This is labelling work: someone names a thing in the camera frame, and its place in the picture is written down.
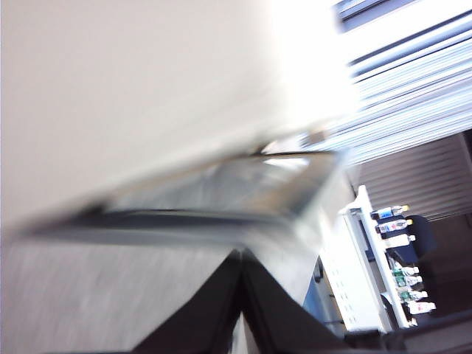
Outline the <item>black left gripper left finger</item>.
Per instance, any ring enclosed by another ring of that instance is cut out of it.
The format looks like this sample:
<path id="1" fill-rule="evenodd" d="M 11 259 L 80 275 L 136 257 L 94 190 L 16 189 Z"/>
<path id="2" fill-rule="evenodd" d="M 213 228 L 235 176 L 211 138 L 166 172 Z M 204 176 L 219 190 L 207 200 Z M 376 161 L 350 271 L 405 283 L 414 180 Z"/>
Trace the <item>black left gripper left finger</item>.
<path id="1" fill-rule="evenodd" d="M 196 293 L 133 353 L 227 353 L 240 315 L 241 252 L 234 250 Z"/>

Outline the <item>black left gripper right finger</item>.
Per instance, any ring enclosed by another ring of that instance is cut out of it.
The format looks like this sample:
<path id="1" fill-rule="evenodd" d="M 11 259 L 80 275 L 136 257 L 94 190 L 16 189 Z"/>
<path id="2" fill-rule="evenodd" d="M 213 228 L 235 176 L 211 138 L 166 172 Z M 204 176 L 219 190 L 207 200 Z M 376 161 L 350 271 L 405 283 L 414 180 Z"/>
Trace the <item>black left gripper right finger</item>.
<path id="1" fill-rule="evenodd" d="M 241 253 L 241 309 L 261 353 L 349 353 L 344 340 L 312 317 L 255 255 Z"/>

